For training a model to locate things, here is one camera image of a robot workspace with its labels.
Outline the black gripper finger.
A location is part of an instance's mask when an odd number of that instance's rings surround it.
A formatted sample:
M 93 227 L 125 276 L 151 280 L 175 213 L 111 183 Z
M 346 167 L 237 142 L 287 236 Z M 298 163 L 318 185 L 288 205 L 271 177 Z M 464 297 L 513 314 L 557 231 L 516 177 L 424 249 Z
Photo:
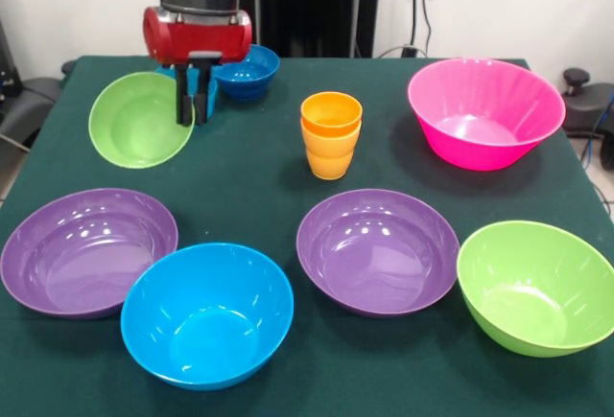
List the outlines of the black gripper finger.
M 177 64 L 176 85 L 177 85 L 177 123 L 184 127 L 193 125 L 193 101 L 188 93 L 188 66 Z
M 213 65 L 213 58 L 201 57 L 195 59 L 195 67 L 199 70 L 198 88 L 195 93 L 197 124 L 208 122 L 212 113 L 211 108 L 215 105 L 215 99 L 210 93 Z

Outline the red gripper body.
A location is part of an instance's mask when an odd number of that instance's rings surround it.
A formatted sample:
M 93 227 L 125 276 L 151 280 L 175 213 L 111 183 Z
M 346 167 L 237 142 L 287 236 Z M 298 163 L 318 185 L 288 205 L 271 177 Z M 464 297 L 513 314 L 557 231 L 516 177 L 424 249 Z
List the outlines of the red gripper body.
M 143 36 L 151 58 L 161 65 L 187 64 L 197 54 L 211 53 L 221 63 L 245 58 L 252 41 L 248 14 L 204 16 L 147 7 Z

